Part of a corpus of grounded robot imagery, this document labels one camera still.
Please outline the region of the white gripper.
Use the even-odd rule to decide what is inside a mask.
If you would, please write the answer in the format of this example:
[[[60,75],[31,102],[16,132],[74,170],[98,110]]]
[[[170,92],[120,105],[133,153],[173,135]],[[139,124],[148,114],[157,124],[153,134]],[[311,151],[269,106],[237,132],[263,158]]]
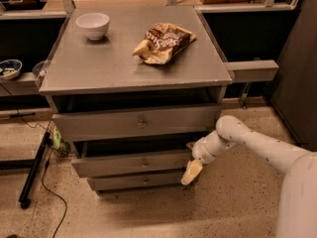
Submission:
[[[219,137],[203,137],[195,142],[186,144],[186,148],[192,150],[194,161],[189,161],[186,171],[181,179],[183,185],[192,183],[203,169],[203,165],[213,162],[224,150],[225,143]]]

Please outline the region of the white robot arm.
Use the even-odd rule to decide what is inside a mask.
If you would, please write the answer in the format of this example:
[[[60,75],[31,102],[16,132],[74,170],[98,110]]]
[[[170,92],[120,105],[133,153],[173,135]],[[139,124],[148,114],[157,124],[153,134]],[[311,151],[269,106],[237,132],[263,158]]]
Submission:
[[[276,238],[317,238],[317,155],[261,134],[234,116],[222,116],[210,134],[188,145],[193,159],[181,183],[192,183],[221,153],[242,145],[284,174]]]

